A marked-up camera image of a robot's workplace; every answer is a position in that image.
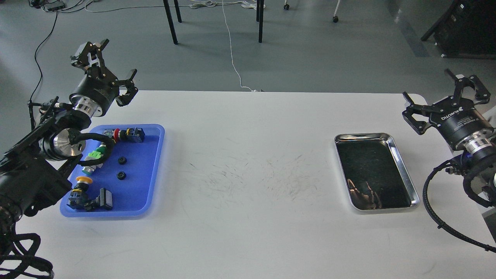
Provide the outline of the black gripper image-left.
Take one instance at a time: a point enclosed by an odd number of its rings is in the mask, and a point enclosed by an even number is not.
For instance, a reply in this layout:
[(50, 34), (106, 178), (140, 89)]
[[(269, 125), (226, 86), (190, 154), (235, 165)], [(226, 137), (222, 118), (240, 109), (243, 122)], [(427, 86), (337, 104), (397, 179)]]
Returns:
[[(134, 84), (137, 69), (132, 69), (127, 79), (117, 80), (117, 76), (106, 68), (102, 51), (109, 42), (109, 39), (99, 43), (87, 42), (80, 45), (76, 54), (71, 56), (71, 65), (86, 71), (69, 98), (74, 109), (90, 118), (104, 116), (114, 99), (120, 107), (127, 106), (138, 93)], [(119, 94), (118, 87), (123, 86), (126, 92)]]

